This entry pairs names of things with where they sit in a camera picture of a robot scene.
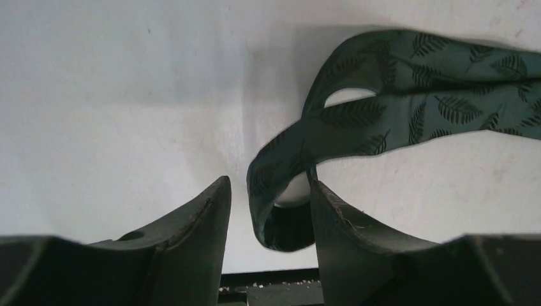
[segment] green ribbon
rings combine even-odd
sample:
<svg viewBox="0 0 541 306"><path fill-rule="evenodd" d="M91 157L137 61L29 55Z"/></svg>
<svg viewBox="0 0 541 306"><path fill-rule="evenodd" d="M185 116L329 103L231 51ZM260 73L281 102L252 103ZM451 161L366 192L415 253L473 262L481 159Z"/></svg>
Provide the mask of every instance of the green ribbon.
<svg viewBox="0 0 541 306"><path fill-rule="evenodd" d="M348 156L373 156L442 136L491 130L541 140L541 55L415 31L342 43L319 71L302 117L257 154L247 175L259 242L290 252L314 243L310 203L274 206L291 179ZM325 108L345 88L375 97Z"/></svg>

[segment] twisted fabric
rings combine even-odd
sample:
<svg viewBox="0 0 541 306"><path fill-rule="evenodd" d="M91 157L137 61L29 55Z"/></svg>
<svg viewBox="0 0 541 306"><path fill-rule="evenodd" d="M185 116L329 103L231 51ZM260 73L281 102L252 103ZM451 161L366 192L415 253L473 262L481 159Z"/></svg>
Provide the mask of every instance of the twisted fabric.
<svg viewBox="0 0 541 306"><path fill-rule="evenodd" d="M375 97L325 108L344 88ZM310 203L274 206L291 179L348 156L373 156L478 130L541 140L541 55L415 31L376 31L342 43L319 71L302 117L257 154L247 175L255 235L291 252L314 243Z"/></svg>

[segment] dark green fabric strip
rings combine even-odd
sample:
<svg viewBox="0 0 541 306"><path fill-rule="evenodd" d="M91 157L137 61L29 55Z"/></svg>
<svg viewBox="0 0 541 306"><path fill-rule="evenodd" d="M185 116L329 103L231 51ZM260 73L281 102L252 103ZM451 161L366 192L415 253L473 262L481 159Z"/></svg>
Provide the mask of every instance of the dark green fabric strip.
<svg viewBox="0 0 541 306"><path fill-rule="evenodd" d="M376 96L324 108L344 88ZM296 175L316 179L318 163L484 129L541 140L540 54L414 31L350 38L321 68L300 120L249 166L255 235L277 251L313 244L309 203L279 208L274 201Z"/></svg>

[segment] white surface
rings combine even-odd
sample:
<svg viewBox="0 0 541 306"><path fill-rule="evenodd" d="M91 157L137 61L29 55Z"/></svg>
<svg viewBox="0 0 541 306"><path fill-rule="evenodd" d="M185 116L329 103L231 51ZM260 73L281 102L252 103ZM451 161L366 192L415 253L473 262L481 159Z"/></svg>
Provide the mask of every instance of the white surface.
<svg viewBox="0 0 541 306"><path fill-rule="evenodd" d="M332 50L374 25L541 50L540 14L532 0L0 1L0 234L117 238L229 175L224 272L316 266L313 247L259 246L245 176ZM540 231L540 149L473 133L319 173L435 241Z"/></svg>

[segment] patterned fabric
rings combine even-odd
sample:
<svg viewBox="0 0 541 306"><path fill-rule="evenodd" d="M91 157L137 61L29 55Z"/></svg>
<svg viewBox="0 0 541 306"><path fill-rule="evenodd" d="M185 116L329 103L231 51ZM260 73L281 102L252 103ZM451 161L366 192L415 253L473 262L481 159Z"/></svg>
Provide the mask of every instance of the patterned fabric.
<svg viewBox="0 0 541 306"><path fill-rule="evenodd" d="M324 108L344 88L375 97ZM309 203L274 206L289 181L348 156L373 156L459 133L491 130L541 140L541 55L414 31L376 31L342 43L321 68L302 117L248 169L255 235L277 251L314 242Z"/></svg>

